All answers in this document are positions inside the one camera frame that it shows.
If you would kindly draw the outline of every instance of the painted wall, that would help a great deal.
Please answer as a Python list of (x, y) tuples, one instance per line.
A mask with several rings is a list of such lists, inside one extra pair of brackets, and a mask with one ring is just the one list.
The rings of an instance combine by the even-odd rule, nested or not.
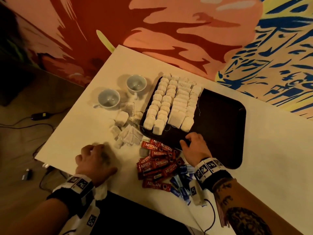
[(312, 1), (2, 3), (33, 62), (82, 86), (123, 44), (313, 120)]

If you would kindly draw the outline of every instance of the black tray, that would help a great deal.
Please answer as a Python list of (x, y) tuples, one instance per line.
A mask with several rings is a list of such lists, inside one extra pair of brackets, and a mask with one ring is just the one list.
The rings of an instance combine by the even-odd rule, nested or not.
[[(166, 124), (162, 135), (155, 135), (152, 130), (143, 128), (147, 109), (151, 105), (152, 97), (140, 121), (140, 131), (148, 138), (155, 139), (172, 148), (181, 150), (179, 141), (188, 134), (181, 129)], [(213, 91), (204, 89), (198, 99), (194, 114), (194, 125), (190, 132), (202, 134), (212, 156), (230, 169), (238, 168), (242, 163), (242, 153), (245, 137), (246, 109), (239, 102)]]

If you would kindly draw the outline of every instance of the wooden floor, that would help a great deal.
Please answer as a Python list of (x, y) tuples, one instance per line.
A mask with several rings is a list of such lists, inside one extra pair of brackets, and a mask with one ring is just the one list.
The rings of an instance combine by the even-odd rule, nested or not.
[[(73, 106), (84, 88), (61, 78), (38, 71), (36, 79), (10, 103), (0, 106), (0, 123), (11, 125), (21, 118), (39, 112), (56, 113)], [(26, 119), (14, 127), (35, 123), (49, 123), (54, 127), (62, 121), (66, 112), (43, 121)], [(40, 202), (49, 192), (39, 189), (39, 182), (45, 174), (42, 162), (32, 159), (35, 149), (51, 135), (47, 125), (26, 129), (0, 128), (0, 228), (6, 228), (20, 219)], [(33, 178), (22, 181), (27, 168), (33, 170)], [(58, 171), (50, 173), (43, 183), (54, 189), (64, 179)]]

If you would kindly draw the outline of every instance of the wrist strap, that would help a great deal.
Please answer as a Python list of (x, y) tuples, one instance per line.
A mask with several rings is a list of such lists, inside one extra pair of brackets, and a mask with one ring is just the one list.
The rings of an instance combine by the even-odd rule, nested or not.
[(59, 199), (68, 207), (70, 217), (77, 214), (81, 218), (94, 199), (95, 193), (96, 189), (91, 179), (85, 175), (76, 174), (56, 187), (47, 199)]
[(206, 158), (195, 167), (195, 177), (202, 189), (213, 192), (213, 186), (223, 178), (232, 178), (216, 158)]

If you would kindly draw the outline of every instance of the white table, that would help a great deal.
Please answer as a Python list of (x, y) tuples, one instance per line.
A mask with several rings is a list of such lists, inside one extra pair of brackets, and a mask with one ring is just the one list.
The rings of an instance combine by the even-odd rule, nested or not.
[[(239, 169), (231, 171), (232, 176), (302, 233), (311, 234), (313, 122), (123, 46), (118, 46), (106, 61), (36, 159), (73, 174), (76, 168), (75, 156), (80, 153), (82, 146), (95, 142), (114, 143), (107, 129), (112, 123), (109, 118), (114, 118), (115, 112), (93, 109), (99, 92), (106, 87), (117, 89), (125, 101), (125, 79), (131, 74), (140, 74), (147, 79), (148, 86), (135, 108), (144, 110), (160, 72), (188, 77), (245, 106), (247, 116), (243, 162)], [(111, 180), (109, 190), (198, 228), (190, 214), (191, 210), (202, 229), (208, 228), (213, 221), (210, 206), (187, 207), (184, 201), (171, 193), (141, 187), (142, 182), (138, 181), (135, 168), (139, 159), (138, 151), (139, 146), (114, 149), (120, 167)], [(214, 202), (212, 194), (209, 194), (209, 199)], [(232, 229), (222, 229), (217, 216), (210, 234), (234, 232)]]

